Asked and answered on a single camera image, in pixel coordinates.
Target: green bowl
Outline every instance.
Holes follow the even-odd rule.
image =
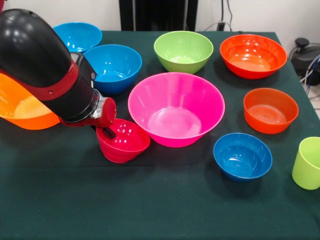
[[[171,31],[157,38],[154,51],[169,72],[194,74],[208,61],[214,45],[193,31]]]

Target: pink bowl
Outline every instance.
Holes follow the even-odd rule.
[[[129,95],[128,109],[157,143],[180,148],[218,125],[225,101],[213,84],[199,76],[166,72],[138,83]]]
[[[131,121],[116,118],[110,128],[116,134],[114,139],[108,138],[99,127],[96,128],[96,136],[103,155],[113,163],[124,164],[150,145],[148,134]]]

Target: green cup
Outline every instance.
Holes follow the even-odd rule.
[[[303,189],[320,188],[320,137],[311,136],[301,141],[292,178]]]
[[[205,36],[193,31],[171,31],[158,37],[154,51],[169,72],[194,74],[208,61],[214,45]]]

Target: orange bowl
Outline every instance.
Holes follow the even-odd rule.
[[[253,34],[227,38],[220,46],[220,53],[230,71],[244,79],[268,77],[287,62],[286,51],[279,43]]]
[[[60,122],[57,115],[24,87],[1,73],[0,117],[28,130],[47,129]]]
[[[246,122],[264,134],[283,132],[299,114],[295,100],[273,88],[257,88],[248,92],[243,104]]]

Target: green cloth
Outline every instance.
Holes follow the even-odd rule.
[[[105,31],[101,44],[127,45],[141,54],[137,83],[165,72],[153,50],[162,33]],[[152,141],[135,160],[118,165],[104,158],[89,126],[29,131],[0,120],[0,239],[320,239],[320,189],[304,190],[291,177],[300,141],[320,136],[320,121],[293,66],[287,62],[265,79],[239,78],[219,51],[237,32],[203,34],[214,52],[196,74],[222,92],[226,112],[193,145],[168,148]],[[278,41],[275,33],[257,34]],[[283,133],[262,134],[245,122],[243,98],[260,87],[284,91],[298,103],[299,116]],[[131,119],[131,89],[113,96],[118,118]],[[273,165],[265,176],[238,183],[221,173],[213,146],[233,132],[268,145]]]

